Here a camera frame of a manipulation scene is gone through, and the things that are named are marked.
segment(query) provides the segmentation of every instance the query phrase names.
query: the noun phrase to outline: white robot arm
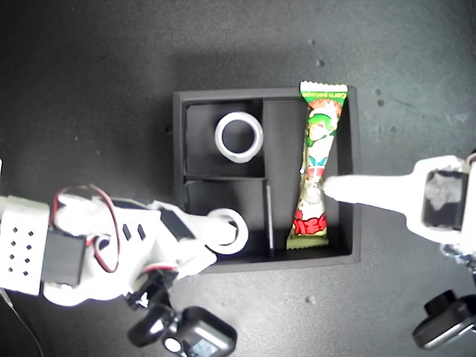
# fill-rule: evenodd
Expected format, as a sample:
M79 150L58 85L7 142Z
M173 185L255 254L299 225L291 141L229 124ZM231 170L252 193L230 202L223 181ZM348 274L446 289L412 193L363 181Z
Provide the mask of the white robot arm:
M410 231L440 244L441 252L465 264L476 283L476 155L418 161L404 176L340 176L324 182L326 195L405 215ZM476 295L448 290L427 302L428 317L414 330L416 345L433 349L476 331Z
M97 196L80 196L84 189ZM217 253L244 248L248 227L236 211L194 216L164 202L110 199L90 185L61 191L51 212L40 202L0 196L0 216L0 294L7 303L3 289L39 295L41 282L45 298L62 306L123 295L133 309L149 310L129 331L136 346L162 338L176 356L202 348L214 356L233 352L233 327L196 306L175 311L167 290L215 263Z

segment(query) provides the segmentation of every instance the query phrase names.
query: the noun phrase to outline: white plastic part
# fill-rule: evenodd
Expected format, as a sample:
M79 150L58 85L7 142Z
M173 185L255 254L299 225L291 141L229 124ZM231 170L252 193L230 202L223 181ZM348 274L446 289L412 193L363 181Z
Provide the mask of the white plastic part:
M347 86L345 84L325 84L325 83L316 83L308 82L307 80L303 81L299 85L300 91L344 91L347 93Z
M164 346L172 353L177 353L181 350L180 342L171 337L165 339Z
M208 216L223 219L226 222L234 222L234 224L237 225L235 237L231 237L229 242L226 242L224 239L214 241L209 239L207 242L208 248L219 254L235 254L245 247L249 235L248 226L245 220L236 211L220 208L218 210L212 210Z
M58 210L55 225L75 236L100 234L107 237L109 244L100 254L108 266L113 267L117 257L116 236L111 214L104 202L70 194L60 195L59 200L65 206ZM210 249L220 249L222 245L230 244L229 251L236 253L248 240L246 224L241 222L241 216L232 210L225 210L227 219L224 219L222 216L190 215L163 202L138 206L152 209L114 208L120 230L119 266L115 273L102 270L94 258L93 248L88 247L79 286L45 283L43 295L49 301L63 306L77 305L87 299L111 300L133 292L136 281L146 266L170 264L176 267L180 279L198 274L215 263L216 255ZM177 241L161 221L158 208L173 211L193 233L195 239L183 238ZM236 222L242 235L237 236L237 229L228 223L230 220ZM124 225L132 236L129 240L123 232ZM138 233L139 225L146 235L144 239L141 239Z
M0 197L0 287L38 295L50 210L43 203Z
M470 220L476 210L476 174L471 167L456 156L440 156L420 160L414 171L405 176L334 176L324 182L326 195L337 201L362 203L386 210L394 210L405 215L410 231L441 244L459 244L463 235L474 237L475 223ZM434 170L459 171L469 174L463 230L427 227L422 223L425 183L428 174Z
M244 152L232 152L223 143L223 131L225 127L232 121L242 121L247 123L254 133L253 144L250 148ZM260 125L260 122L251 114L245 112L232 112L226 114L215 129L215 144L218 150L225 156L227 159L237 163L244 164L245 162L250 161L256 154L261 150L263 145L263 128Z

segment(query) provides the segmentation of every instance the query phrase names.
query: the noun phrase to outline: black camera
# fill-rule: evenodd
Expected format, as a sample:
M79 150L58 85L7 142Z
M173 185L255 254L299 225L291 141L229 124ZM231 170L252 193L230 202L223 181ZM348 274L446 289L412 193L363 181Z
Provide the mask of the black camera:
M129 340L145 347L161 340L164 347L180 357L226 357L237 345L237 331L202 307L192 306L181 312L174 310L168 289L176 274L154 271L134 294L127 297L129 305L149 312L128 332Z
M432 350L462 334L476 324L476 295L456 298L452 290L443 292L425 305L428 317L413 333L416 345Z

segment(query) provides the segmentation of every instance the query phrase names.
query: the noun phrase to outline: snack bag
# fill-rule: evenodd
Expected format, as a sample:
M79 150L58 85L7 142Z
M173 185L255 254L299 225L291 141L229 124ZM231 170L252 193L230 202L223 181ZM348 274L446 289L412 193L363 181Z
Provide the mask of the snack bag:
M300 195L286 249L327 245L322 200L322 175L334 141L347 86L301 82L300 93L309 104L304 137Z

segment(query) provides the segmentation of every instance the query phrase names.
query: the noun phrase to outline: white ring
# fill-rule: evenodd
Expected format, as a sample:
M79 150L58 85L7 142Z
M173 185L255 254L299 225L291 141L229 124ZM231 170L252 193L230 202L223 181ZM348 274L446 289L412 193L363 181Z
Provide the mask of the white ring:
M231 152L223 143L223 131L225 130L225 127L232 121L242 121L247 123L253 129L253 144L245 152ZM228 160L231 160L237 164L244 164L245 162L250 161L261 150L261 146L263 145L263 128L261 127L260 122L251 114L245 112L228 113L220 120L220 122L218 122L218 125L216 126L215 144L222 155Z
M235 210L228 208L219 208L212 210L207 216L224 219L226 222L234 222L237 225L237 236L230 244L213 244L207 242L208 248L218 254L235 254L241 251L248 241L248 226L241 215Z

